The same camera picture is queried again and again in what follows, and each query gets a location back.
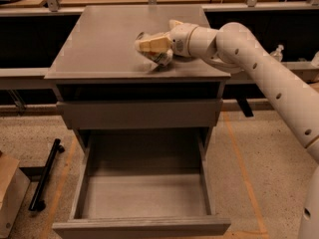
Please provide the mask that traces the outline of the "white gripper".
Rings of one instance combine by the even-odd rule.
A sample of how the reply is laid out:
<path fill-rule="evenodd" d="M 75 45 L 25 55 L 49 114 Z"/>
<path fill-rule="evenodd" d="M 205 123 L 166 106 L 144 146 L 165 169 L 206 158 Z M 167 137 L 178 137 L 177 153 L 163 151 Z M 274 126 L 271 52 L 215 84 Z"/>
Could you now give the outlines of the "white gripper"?
<path fill-rule="evenodd" d="M 168 36 L 150 36 L 146 39 L 135 40 L 135 48 L 139 52 L 165 53 L 170 48 L 175 55 L 189 57 L 189 40 L 198 25 L 183 23 L 174 19 L 168 21 Z"/>

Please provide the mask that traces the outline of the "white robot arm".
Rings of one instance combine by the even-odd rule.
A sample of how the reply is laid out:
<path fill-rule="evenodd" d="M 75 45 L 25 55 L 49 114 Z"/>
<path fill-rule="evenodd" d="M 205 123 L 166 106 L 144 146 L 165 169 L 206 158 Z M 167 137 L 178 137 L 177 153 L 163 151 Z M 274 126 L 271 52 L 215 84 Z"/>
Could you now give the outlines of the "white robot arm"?
<path fill-rule="evenodd" d="M 245 72 L 319 162 L 319 93 L 268 54 L 244 25 L 231 22 L 216 30 L 171 20 L 167 32 L 140 34 L 135 48 L 149 59 L 171 53 L 223 72 Z"/>

